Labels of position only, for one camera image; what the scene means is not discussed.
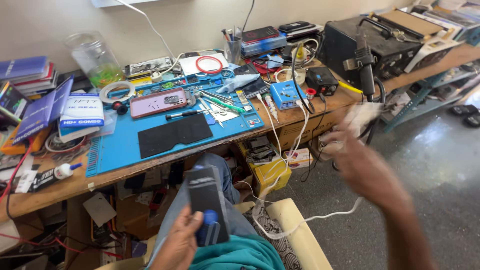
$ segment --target blue silicone repair mat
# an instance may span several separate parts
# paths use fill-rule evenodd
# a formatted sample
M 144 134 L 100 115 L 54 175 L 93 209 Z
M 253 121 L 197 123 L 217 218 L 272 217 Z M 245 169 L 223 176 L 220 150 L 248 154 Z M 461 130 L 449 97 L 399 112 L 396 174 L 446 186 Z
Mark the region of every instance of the blue silicone repair mat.
M 223 70 L 219 74 L 207 75 L 206 77 L 196 77 L 196 75 L 177 77 L 175 79 L 162 81 L 160 83 L 136 87 L 136 90 L 137 93 L 142 96 L 177 87 L 183 87 L 184 90 L 190 90 L 192 92 L 192 95 L 195 89 L 215 92 L 223 85 L 225 78 L 233 76 L 234 75 L 231 71 Z M 124 92 L 122 91 L 115 92 L 116 96 L 123 94 Z M 229 96 L 235 102 L 235 106 L 243 108 L 240 99 L 238 98 L 237 94 L 235 94 L 235 92 L 230 93 Z M 117 118 L 115 132 L 113 134 L 92 139 L 92 146 L 90 147 L 90 151 L 88 154 L 86 176 L 91 177 L 99 173 L 108 172 L 141 161 L 158 158 L 174 152 L 179 152 L 186 148 L 211 143 L 242 132 L 259 128 L 264 125 L 258 113 L 255 111 L 255 109 L 252 109 L 247 111 L 246 113 L 240 113 L 239 117 L 222 122 L 224 128 L 222 128 L 218 123 L 209 125 L 210 130 L 213 133 L 212 137 L 205 138 L 186 145 L 181 143 L 176 144 L 172 149 L 162 152 L 160 154 L 145 159 L 140 158 L 140 149 L 137 135 L 139 131 L 160 126 L 172 121 L 177 121 L 181 119 L 181 117 L 174 118 L 167 122 L 167 120 L 165 119 L 165 115 L 181 113 L 187 110 L 200 110 L 201 108 L 199 104 L 200 101 L 197 100 L 196 104 L 193 107 L 182 107 L 174 110 L 168 110 L 138 119 L 133 119 L 130 116 L 130 110 L 125 115 L 119 115 Z

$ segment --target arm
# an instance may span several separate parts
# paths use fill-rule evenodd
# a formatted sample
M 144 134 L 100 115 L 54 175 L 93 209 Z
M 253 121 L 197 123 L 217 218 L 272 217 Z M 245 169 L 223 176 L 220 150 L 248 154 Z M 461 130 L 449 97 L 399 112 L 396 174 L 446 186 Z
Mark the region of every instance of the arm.
M 204 220 L 202 212 L 191 214 L 187 205 L 180 211 L 150 270 L 187 270 L 197 250 L 195 232 Z
M 347 184 L 382 211 L 387 230 L 390 270 L 434 270 L 430 248 L 415 215 L 412 199 L 397 176 L 375 151 L 350 132 L 326 138 L 344 141 L 335 161 Z
M 423 236 L 411 202 L 382 208 L 387 242 L 388 268 L 390 270 L 412 269 L 433 270 L 430 248 Z

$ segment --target pen holder cup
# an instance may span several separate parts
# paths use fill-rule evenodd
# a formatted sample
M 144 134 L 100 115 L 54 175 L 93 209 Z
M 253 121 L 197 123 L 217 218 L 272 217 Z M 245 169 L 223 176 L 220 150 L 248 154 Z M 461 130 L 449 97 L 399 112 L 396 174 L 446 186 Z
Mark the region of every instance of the pen holder cup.
M 229 41 L 223 38 L 223 56 L 227 62 L 232 64 L 239 64 L 241 51 L 241 37 L 234 37 L 234 41 Z

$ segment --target wall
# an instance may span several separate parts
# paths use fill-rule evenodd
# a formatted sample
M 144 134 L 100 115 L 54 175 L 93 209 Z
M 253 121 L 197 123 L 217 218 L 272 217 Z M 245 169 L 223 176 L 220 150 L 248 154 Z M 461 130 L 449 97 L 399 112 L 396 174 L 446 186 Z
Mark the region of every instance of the wall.
M 410 0 L 257 0 L 246 30 L 294 21 L 324 24 Z M 175 56 L 221 48 L 223 28 L 243 25 L 250 0 L 162 0 L 136 4 L 149 15 Z M 0 60 L 48 55 L 61 72 L 78 69 L 63 40 L 98 30 L 121 65 L 168 55 L 139 13 L 115 6 L 97 9 L 90 0 L 2 0 Z

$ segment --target black foam pad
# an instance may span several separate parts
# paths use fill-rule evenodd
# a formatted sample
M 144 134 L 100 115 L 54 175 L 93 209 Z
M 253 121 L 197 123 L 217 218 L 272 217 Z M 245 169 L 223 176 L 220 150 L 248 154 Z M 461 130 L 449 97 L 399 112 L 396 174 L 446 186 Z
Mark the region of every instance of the black foam pad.
M 189 144 L 213 136 L 203 113 L 138 132 L 140 158 L 160 154 L 176 144 Z

